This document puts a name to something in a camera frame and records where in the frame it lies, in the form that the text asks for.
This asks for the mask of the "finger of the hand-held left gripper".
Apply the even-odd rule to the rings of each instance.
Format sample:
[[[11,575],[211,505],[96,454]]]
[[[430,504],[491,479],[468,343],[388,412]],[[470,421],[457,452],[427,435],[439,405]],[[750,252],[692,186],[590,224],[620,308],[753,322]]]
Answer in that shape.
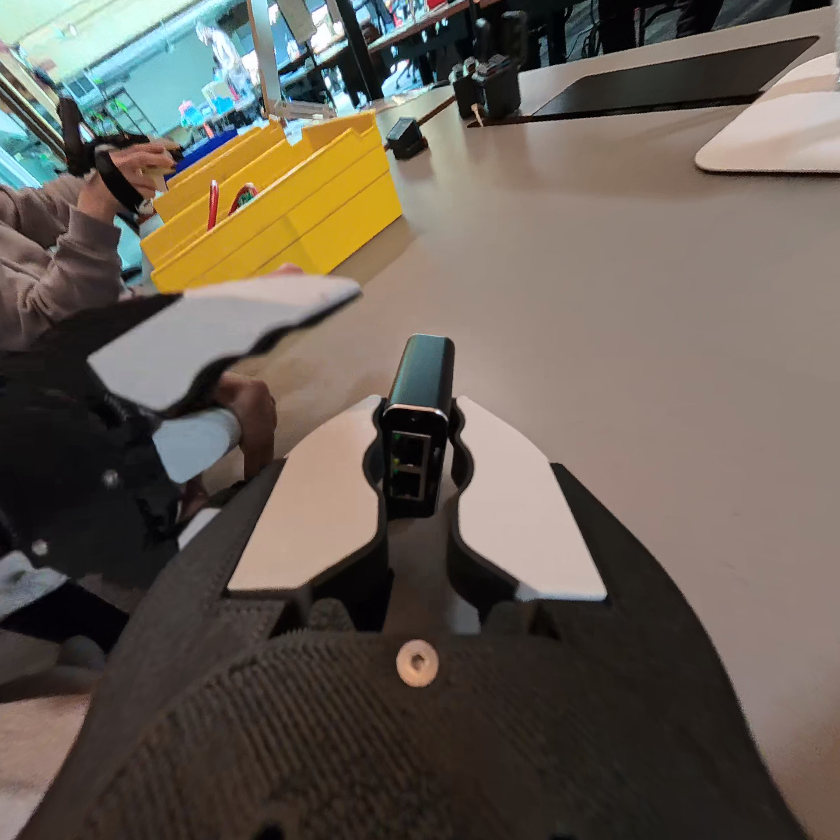
[[[166,308],[95,350],[87,363],[115,396],[157,415],[193,411],[237,362],[357,299],[340,276],[268,274],[186,290]]]

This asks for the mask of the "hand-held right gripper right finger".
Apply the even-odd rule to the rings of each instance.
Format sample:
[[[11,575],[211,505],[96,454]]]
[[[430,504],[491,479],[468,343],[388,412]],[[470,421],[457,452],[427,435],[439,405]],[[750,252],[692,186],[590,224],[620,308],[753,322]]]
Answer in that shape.
[[[500,604],[608,606],[548,457],[467,396],[453,403],[448,582],[485,625]]]

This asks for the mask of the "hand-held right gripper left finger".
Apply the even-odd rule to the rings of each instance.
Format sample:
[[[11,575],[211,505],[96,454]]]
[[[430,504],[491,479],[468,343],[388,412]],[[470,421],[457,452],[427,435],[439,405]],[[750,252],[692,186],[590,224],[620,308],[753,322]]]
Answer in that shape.
[[[383,476],[382,398],[332,417],[287,455],[226,594],[289,600],[300,613],[339,601],[360,631],[380,631],[393,584]]]

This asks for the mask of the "yellow plastic bin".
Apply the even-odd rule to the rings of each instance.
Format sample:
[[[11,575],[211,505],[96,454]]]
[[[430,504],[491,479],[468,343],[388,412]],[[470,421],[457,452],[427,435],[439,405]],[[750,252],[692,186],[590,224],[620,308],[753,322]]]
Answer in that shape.
[[[155,212],[165,222],[171,220],[194,202],[207,198],[212,181],[221,185],[285,138],[280,123],[272,120],[263,128],[228,141],[172,177],[166,191],[154,199]]]
[[[160,292],[340,266],[403,214],[374,110],[315,122],[143,236]]]

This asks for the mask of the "black two-port adapter box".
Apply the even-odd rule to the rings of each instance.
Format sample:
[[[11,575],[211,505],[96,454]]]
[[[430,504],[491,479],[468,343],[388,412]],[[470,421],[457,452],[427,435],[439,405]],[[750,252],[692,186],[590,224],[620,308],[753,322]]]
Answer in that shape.
[[[448,443],[455,344],[416,333],[406,342],[381,413],[383,492],[390,520],[432,517]]]

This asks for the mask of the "another person's forearm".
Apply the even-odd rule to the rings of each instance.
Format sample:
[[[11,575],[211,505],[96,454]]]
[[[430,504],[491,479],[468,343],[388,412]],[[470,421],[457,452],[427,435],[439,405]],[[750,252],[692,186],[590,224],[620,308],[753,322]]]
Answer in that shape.
[[[1,349],[26,350],[42,333],[119,301],[120,230],[77,209],[84,181],[1,188]]]

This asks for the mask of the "person's left hand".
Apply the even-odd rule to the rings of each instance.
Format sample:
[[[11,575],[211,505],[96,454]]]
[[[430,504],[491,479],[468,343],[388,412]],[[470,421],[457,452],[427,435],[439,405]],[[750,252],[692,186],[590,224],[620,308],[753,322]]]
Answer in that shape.
[[[231,411],[240,426],[238,447],[244,458],[244,482],[256,478],[275,455],[277,405],[266,383],[234,371],[219,376],[214,390],[187,412],[211,407]]]

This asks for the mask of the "blue plastic bin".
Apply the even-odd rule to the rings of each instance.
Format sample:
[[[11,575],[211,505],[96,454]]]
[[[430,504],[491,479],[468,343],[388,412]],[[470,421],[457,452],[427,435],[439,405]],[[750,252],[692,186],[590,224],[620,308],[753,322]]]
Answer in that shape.
[[[227,129],[221,133],[213,136],[212,139],[205,140],[201,143],[195,143],[187,151],[182,153],[181,158],[175,163],[174,173],[167,175],[166,180],[172,178],[175,174],[180,174],[185,169],[195,165],[197,162],[206,158],[233,142],[238,137],[236,128]]]

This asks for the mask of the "small black box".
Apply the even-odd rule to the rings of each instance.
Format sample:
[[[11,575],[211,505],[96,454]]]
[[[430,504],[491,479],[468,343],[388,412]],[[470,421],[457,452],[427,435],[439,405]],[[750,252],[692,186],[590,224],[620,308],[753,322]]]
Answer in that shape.
[[[393,153],[397,161],[409,161],[425,152],[428,143],[419,121],[412,118],[399,118],[385,137],[385,147]]]

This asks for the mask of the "white leaning stand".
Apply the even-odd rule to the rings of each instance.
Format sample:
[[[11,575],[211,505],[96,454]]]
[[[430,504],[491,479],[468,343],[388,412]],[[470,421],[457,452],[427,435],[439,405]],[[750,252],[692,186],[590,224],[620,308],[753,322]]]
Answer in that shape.
[[[265,115],[284,127],[288,121],[305,120],[326,122],[336,119],[334,107],[312,102],[288,103],[282,99],[278,74],[275,43],[270,26],[269,3],[247,1],[248,18],[254,40],[259,84],[264,102]]]

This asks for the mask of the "black battery charger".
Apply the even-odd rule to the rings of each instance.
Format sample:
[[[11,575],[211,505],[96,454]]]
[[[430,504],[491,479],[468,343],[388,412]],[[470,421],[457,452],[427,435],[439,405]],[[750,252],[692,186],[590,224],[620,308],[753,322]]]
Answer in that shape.
[[[527,15],[510,10],[495,22],[480,17],[474,36],[471,55],[453,67],[449,84],[462,120],[498,123],[521,106],[518,75],[528,56]]]

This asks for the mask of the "black metal post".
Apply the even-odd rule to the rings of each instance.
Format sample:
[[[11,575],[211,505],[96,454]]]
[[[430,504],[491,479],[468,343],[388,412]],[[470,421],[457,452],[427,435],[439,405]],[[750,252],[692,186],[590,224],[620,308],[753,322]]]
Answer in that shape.
[[[336,1],[335,5],[338,9],[345,37],[349,42],[355,64],[359,71],[365,95],[370,102],[377,102],[383,96],[382,85],[375,74],[368,45],[364,40],[352,2]]]

